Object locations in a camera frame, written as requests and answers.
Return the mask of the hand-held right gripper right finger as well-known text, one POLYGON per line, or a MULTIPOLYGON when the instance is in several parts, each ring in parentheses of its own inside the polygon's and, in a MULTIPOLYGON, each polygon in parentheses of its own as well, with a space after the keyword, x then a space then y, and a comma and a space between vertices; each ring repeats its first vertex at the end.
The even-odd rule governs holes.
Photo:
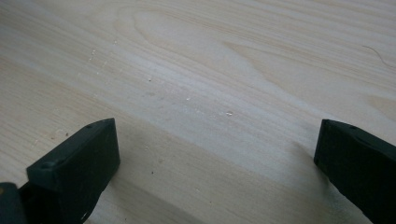
POLYGON ((314 163, 374 224, 396 224, 396 146, 325 119, 314 163))

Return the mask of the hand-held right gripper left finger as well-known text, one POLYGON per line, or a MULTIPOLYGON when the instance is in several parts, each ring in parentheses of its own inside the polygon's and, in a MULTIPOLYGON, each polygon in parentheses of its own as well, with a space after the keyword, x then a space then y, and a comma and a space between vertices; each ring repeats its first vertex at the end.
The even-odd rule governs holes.
POLYGON ((83 224, 120 166, 114 119, 88 124, 27 168, 29 224, 83 224))

